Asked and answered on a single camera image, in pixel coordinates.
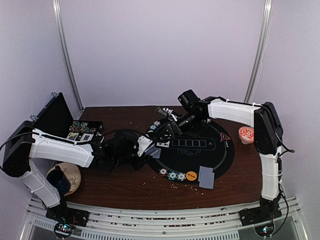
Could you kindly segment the blue cream 10 chip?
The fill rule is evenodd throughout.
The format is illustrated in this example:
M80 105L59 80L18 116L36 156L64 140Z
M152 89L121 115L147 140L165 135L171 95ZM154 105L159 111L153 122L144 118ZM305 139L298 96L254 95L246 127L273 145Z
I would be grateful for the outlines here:
M186 178L187 178L187 177L186 177L186 175L185 175L184 173L178 173L178 174L177 174L177 180L178 180L178 181L181 181L181 182L182 182L182 181L186 180Z
M161 125L161 123L160 123L159 121L155 121L153 124L154 124L156 127L159 127L159 126Z

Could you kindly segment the blue green 50 chip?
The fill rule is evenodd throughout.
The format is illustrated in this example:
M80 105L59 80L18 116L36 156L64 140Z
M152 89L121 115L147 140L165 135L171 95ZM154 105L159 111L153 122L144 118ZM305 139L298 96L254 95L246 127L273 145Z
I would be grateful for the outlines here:
M175 181L177 179L178 175L176 172L170 172L168 175L167 175L167 178L170 180L170 181Z
M151 126L149 127L149 129L150 129L151 131L154 131L154 130L157 129L157 126L156 126L156 125L151 125Z

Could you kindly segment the blue playing card deck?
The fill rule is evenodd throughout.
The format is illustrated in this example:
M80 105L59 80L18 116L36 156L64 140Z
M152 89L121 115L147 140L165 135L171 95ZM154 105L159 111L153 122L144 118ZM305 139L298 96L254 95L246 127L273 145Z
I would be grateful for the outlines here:
M151 156L153 159L159 159L160 156L161 156L161 151L162 149L161 148L157 148L157 147L151 147L149 148L145 154L148 155L148 156Z

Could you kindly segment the yellow big blind button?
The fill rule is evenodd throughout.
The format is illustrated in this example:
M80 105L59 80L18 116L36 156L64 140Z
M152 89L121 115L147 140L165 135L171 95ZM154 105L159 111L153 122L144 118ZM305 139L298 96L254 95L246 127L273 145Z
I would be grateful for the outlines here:
M185 175L186 179L191 182L195 181L198 178L197 173L194 171L188 171Z

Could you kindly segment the red triangular all-in marker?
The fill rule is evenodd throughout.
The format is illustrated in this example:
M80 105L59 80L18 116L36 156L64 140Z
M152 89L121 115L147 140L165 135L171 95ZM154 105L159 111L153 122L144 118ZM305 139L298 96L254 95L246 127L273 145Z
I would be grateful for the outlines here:
M221 141L221 142L222 142L222 141L229 141L229 140L231 140L231 137L230 137L230 136L228 136L227 134L225 134L225 133L223 133L223 132L220 133L220 141Z

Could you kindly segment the blue-backed playing card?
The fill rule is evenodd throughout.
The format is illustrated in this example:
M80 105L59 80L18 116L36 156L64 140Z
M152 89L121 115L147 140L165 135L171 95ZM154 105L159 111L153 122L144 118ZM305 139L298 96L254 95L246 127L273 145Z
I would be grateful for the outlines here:
M199 174L198 174L198 181L200 182L202 179L215 179L215 173L213 168L200 166L199 167Z
M199 187L203 189L213 189L214 188L214 178L202 179L199 182Z

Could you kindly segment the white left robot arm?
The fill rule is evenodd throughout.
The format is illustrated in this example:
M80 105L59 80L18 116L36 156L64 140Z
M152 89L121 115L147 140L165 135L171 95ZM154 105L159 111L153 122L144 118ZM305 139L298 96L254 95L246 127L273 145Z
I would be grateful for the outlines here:
M4 173L20 179L24 185L52 209L61 222L72 218L72 211L63 202L60 193L39 171L35 159L74 164L82 168L113 171L121 165L142 168L147 160L146 151L154 144L148 135L138 136L133 129L112 130L111 139L98 136L91 140L75 141L62 138L33 127L24 121L1 145L4 149L2 166Z

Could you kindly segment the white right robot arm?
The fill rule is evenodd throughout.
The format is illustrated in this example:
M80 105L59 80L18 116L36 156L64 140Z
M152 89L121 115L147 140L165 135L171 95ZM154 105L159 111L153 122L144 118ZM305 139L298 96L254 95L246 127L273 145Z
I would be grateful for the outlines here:
M156 139L167 142L207 119L223 119L253 128L253 143L262 166L261 198L274 201L280 194L278 158L284 147L284 130L275 105L269 101L263 104L236 102L220 96L200 99L191 89L183 92L178 99L186 111L181 116L171 109L157 108L157 113L171 118L171 121L157 129Z

